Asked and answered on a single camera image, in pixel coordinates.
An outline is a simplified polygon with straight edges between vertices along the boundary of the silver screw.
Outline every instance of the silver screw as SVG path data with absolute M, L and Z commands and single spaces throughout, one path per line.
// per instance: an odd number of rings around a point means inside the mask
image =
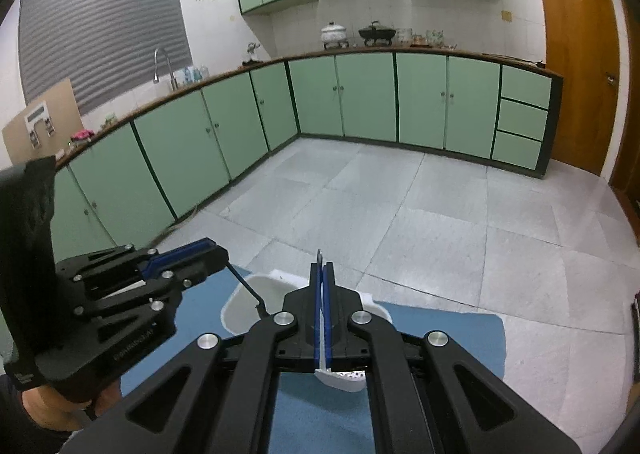
M 212 349 L 218 345 L 218 337 L 213 333 L 205 333 L 198 337 L 198 347 L 201 349 Z
M 429 344 L 439 348 L 449 342 L 449 337 L 447 337 L 447 334 L 442 331 L 432 331 L 427 335 L 427 340 L 429 341 Z
M 278 326 L 287 326 L 293 322 L 293 314 L 288 311 L 281 311 L 273 316 L 273 322 Z
M 364 310 L 354 311 L 351 314 L 351 320 L 356 324 L 368 324 L 371 322 L 371 314 Z

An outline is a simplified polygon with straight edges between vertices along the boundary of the wooden countertop edge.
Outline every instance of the wooden countertop edge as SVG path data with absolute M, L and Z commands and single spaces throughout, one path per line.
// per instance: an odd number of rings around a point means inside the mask
M 318 52 L 309 52 L 308 54 L 297 54 L 294 56 L 287 57 L 277 57 L 276 59 L 268 60 L 261 62 L 259 64 L 254 64 L 252 66 L 242 66 L 235 70 L 231 70 L 230 72 L 220 73 L 219 75 L 215 75 L 213 77 L 209 77 L 204 79 L 196 84 L 192 84 L 191 86 L 187 86 L 184 88 L 180 88 L 177 91 L 171 92 L 164 97 L 157 98 L 144 106 L 141 106 L 131 113 L 128 113 L 125 117 L 119 119 L 113 126 L 107 127 L 103 131 L 96 133 L 95 137 L 88 144 L 82 145 L 80 147 L 76 147 L 71 153 L 65 155 L 60 158 L 56 162 L 56 169 L 61 169 L 65 167 L 71 160 L 76 158 L 78 155 L 82 154 L 85 150 L 89 149 L 96 142 L 99 142 L 107 135 L 109 135 L 112 131 L 119 129 L 120 127 L 129 124 L 130 121 L 135 120 L 136 118 L 144 115 L 149 111 L 153 111 L 155 108 L 166 104 L 167 102 L 183 97 L 185 95 L 190 94 L 191 92 L 200 90 L 210 84 L 215 84 L 218 81 L 233 77 L 235 75 L 239 75 L 240 73 L 248 72 L 249 70 L 258 70 L 259 68 L 263 68 L 265 66 L 269 66 L 271 64 L 277 64 L 279 62 L 286 62 L 290 60 L 298 60 L 298 59 L 308 59 L 310 57 L 324 57 L 324 56 L 340 56 L 343 54 L 385 54 L 385 53 L 408 53 L 408 54 L 435 54 L 437 56 L 453 56 L 453 57 L 466 57 L 469 59 L 479 59 L 486 60 L 488 62 L 496 62 L 498 64 L 508 64 L 510 66 L 515 66 L 517 68 L 522 68 L 524 70 L 529 70 L 531 72 L 540 73 L 540 75 L 546 75 L 548 77 L 554 78 L 562 76 L 558 73 L 552 72 L 551 70 L 546 70 L 543 68 L 538 68 L 533 64 L 528 64 L 527 62 L 522 62 L 518 59 L 512 59 L 511 57 L 505 56 L 496 56 L 492 54 L 478 54 L 477 52 L 466 52 L 464 50 L 448 50 L 445 48 L 419 48 L 414 46 L 357 46 L 355 48 L 335 48 L 333 50 L 320 50 Z

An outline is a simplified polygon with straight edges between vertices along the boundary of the window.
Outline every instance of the window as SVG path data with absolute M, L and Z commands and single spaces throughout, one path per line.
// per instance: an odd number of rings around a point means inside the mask
M 153 80 L 156 47 L 191 64 L 180 0 L 21 0 L 18 54 L 31 102 L 66 77 L 81 114 Z M 168 70 L 162 59 L 159 73 Z

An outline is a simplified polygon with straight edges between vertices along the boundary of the faucet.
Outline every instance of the faucet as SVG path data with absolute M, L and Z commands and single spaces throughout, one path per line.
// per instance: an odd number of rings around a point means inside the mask
M 166 52 L 164 48 L 158 47 L 154 52 L 154 65 L 156 70 L 154 72 L 154 84 L 158 84 L 160 79 L 158 78 L 158 52 L 162 52 L 166 57 L 166 64 L 169 67 L 169 75 L 171 76 L 171 90 L 176 91 L 178 89 L 178 81 L 174 77 L 174 70 L 171 69 L 171 59 L 169 59 L 169 54 Z

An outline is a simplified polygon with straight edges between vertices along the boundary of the floor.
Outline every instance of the floor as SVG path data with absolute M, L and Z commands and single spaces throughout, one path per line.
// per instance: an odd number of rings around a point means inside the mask
M 307 276 L 397 304 L 498 314 L 504 381 L 585 454 L 623 419 L 628 306 L 640 252 L 599 177 L 552 161 L 544 180 L 452 158 L 298 139 L 174 231 L 208 236 L 253 272 Z

